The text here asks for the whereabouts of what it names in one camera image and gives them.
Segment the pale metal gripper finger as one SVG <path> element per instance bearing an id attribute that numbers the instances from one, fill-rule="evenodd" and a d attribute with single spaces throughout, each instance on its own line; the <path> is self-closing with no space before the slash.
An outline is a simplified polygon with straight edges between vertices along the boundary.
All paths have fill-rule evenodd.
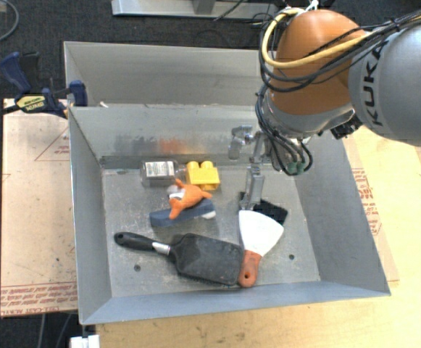
<path id="1" fill-rule="evenodd" d="M 246 185 L 239 194 L 239 207 L 242 210 L 252 210 L 261 203 L 264 176 L 260 165 L 250 165 L 246 170 Z"/>
<path id="2" fill-rule="evenodd" d="M 240 125 L 231 130 L 232 139 L 228 147 L 228 158 L 236 160 L 240 157 L 243 146 L 254 142 L 253 127 L 251 125 Z"/>

